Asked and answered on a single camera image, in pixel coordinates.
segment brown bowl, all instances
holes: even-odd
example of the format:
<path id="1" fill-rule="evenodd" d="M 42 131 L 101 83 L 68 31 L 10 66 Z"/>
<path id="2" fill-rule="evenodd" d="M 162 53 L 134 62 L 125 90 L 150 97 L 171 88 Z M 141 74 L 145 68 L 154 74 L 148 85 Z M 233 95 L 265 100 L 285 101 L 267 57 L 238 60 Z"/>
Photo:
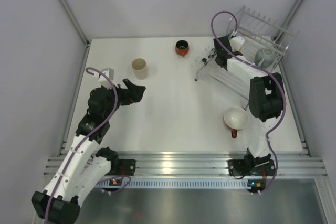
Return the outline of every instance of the brown bowl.
<path id="1" fill-rule="evenodd" d="M 185 40 L 179 40 L 175 45 L 175 52 L 184 57 L 189 52 L 189 44 Z"/>

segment metal floor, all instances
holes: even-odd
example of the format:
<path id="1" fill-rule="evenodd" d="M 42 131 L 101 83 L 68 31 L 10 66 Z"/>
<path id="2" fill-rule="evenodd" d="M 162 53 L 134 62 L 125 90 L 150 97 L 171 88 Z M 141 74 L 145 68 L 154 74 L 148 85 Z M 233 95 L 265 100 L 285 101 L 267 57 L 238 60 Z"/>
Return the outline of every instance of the metal floor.
<path id="1" fill-rule="evenodd" d="M 79 224 L 327 223 L 313 180 L 276 180 L 261 196 L 244 190 L 127 189 L 93 191 Z"/>

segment perforated metal strip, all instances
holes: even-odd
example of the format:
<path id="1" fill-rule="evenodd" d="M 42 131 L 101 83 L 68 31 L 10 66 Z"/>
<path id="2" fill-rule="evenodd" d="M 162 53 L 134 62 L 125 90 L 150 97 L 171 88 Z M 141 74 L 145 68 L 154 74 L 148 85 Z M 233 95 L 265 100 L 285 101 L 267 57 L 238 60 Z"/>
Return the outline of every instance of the perforated metal strip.
<path id="1" fill-rule="evenodd" d="M 109 182 L 104 182 L 96 188 L 119 188 L 119 186 L 110 186 Z M 127 188 L 173 188 L 173 189 L 248 189 L 247 179 L 156 179 L 156 178 L 133 178 Z"/>

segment metal dish rack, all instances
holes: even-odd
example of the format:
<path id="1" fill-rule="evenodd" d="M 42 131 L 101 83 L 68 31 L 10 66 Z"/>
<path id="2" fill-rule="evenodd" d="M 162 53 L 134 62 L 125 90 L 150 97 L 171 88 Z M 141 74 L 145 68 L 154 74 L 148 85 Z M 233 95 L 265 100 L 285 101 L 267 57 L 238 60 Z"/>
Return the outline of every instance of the metal dish rack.
<path id="1" fill-rule="evenodd" d="M 285 55 L 289 46 L 299 35 L 299 31 L 286 30 L 288 27 L 280 27 L 277 21 L 271 20 L 266 15 L 261 15 L 256 11 L 251 11 L 250 8 L 244 6 L 237 14 L 238 20 L 237 35 L 245 38 L 245 42 L 240 50 L 244 57 L 254 62 L 256 52 L 260 48 L 269 48 L 276 53 L 276 60 L 267 68 L 273 72 L 279 65 L 281 59 Z M 227 27 L 227 35 L 235 29 L 233 18 L 230 19 Z M 234 73 L 227 72 L 216 64 L 216 51 L 212 49 L 203 65 L 196 71 L 195 81 L 198 80 L 199 73 L 205 73 L 207 76 L 215 79 L 217 82 L 224 84 L 241 97 L 248 100 L 248 87 Z"/>

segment white table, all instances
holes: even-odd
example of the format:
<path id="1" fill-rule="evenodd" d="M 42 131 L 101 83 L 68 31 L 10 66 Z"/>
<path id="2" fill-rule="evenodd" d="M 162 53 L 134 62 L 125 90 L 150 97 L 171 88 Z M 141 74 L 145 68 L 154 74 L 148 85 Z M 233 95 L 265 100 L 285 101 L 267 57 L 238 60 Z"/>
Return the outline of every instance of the white table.
<path id="1" fill-rule="evenodd" d="M 180 39 L 190 45 L 184 58 L 174 51 Z M 223 124 L 224 111 L 241 106 L 239 96 L 211 81 L 194 81 L 200 66 L 197 61 L 206 56 L 205 48 L 212 46 L 212 37 L 94 39 L 87 67 L 113 68 L 115 82 L 128 78 L 146 86 L 140 103 L 122 106 L 114 114 L 101 147 L 140 152 L 245 152 L 253 129 L 247 127 L 232 139 Z M 132 72 L 131 62 L 136 58 L 147 61 L 149 76 L 145 80 L 138 80 Z M 96 78 L 84 74 L 67 148 L 85 115 L 89 93 L 98 86 Z M 278 153 L 302 151 L 289 102 L 271 142 Z"/>

